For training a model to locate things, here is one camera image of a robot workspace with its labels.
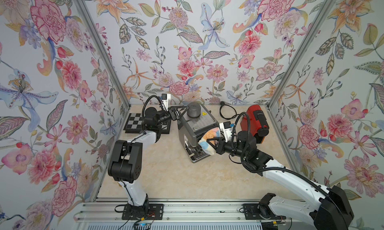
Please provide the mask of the grey steel coffee machine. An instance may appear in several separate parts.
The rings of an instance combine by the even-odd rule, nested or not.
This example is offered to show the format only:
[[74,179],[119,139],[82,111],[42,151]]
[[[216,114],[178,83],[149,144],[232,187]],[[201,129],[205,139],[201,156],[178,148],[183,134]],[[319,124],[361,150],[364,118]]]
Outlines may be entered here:
[[207,108],[197,102],[188,104],[177,121],[179,140],[185,147],[192,163],[199,162],[209,155],[199,145],[199,141],[209,130],[219,126],[218,121]]

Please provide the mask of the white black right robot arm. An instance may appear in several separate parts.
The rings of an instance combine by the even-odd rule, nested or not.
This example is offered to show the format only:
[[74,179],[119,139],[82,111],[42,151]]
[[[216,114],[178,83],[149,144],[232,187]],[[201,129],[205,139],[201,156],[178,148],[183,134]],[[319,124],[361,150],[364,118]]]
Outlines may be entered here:
[[266,117],[261,110],[251,115],[242,112],[234,124],[219,124],[219,135],[212,147],[217,154],[227,153],[240,158],[240,164],[250,173],[275,181],[301,198],[287,200],[267,193],[259,201],[264,218],[285,216],[314,226],[317,230],[347,230],[354,213],[344,190],[317,184],[282,165],[257,148],[257,138],[252,134],[253,123],[257,133],[269,131]]

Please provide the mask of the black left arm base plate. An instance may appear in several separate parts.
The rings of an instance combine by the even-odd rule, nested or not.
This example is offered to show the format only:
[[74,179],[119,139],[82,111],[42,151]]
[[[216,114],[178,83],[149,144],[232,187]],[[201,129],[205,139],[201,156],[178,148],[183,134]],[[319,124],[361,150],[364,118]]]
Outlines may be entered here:
[[164,204],[148,204],[140,207],[125,205],[122,213],[122,220],[162,220]]

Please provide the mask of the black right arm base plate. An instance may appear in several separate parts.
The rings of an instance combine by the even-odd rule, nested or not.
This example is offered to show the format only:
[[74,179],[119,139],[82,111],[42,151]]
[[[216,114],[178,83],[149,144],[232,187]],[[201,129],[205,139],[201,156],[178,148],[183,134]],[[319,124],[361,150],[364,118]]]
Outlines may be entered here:
[[277,216],[265,206],[259,204],[243,204],[239,212],[244,214],[246,220],[286,220],[284,216]]

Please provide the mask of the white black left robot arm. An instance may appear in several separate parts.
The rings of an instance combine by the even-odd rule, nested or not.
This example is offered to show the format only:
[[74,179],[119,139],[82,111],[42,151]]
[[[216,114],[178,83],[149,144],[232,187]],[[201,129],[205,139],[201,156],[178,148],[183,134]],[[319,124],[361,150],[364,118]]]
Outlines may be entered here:
[[138,178],[142,171],[143,150],[159,141],[163,127],[179,118],[175,110],[169,110],[171,94],[148,97],[142,108],[142,130],[131,140],[116,141],[108,165],[108,175],[119,183],[128,194],[123,217],[142,218],[149,214],[148,195]]

